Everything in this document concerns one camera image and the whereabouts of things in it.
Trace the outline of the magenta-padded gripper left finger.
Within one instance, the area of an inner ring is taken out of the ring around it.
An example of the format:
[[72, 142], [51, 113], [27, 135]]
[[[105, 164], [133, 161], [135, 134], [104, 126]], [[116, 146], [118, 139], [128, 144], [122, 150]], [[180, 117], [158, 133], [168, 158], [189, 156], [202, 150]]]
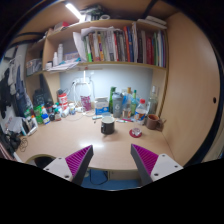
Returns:
[[93, 146], [89, 145], [66, 158], [57, 157], [44, 170], [76, 185], [81, 185], [92, 157]]

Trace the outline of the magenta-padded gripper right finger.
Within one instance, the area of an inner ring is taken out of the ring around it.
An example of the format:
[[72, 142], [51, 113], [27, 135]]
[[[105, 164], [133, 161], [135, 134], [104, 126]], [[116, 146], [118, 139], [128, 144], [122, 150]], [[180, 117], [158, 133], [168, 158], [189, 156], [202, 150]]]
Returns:
[[135, 144], [131, 145], [131, 155], [143, 186], [182, 169], [182, 166], [167, 154], [157, 155]]

